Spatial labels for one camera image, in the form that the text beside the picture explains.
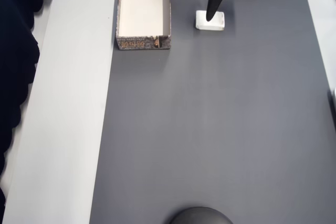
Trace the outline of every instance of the white block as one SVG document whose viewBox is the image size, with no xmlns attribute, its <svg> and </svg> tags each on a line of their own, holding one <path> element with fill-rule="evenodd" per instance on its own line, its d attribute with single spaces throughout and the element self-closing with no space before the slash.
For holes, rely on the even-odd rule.
<svg viewBox="0 0 336 224">
<path fill-rule="evenodd" d="M 206 11 L 196 11 L 196 28 L 199 30 L 223 31 L 225 27 L 225 19 L 223 12 L 216 12 L 210 21 L 206 21 Z"/>
</svg>

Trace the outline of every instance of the gray mat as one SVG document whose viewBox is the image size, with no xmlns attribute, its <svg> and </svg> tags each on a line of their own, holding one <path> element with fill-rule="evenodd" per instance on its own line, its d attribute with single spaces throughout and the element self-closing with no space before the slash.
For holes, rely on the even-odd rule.
<svg viewBox="0 0 336 224">
<path fill-rule="evenodd" d="M 170 51 L 113 51 L 91 224 L 336 223 L 336 133 L 307 0 L 171 0 Z"/>
</svg>

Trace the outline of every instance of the white table surface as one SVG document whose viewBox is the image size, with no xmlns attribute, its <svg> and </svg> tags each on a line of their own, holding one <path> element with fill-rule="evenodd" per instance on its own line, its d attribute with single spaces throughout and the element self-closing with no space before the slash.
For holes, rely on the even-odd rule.
<svg viewBox="0 0 336 224">
<path fill-rule="evenodd" d="M 336 0 L 308 0 L 331 88 Z M 53 0 L 3 223 L 89 223 L 114 0 Z"/>
</svg>

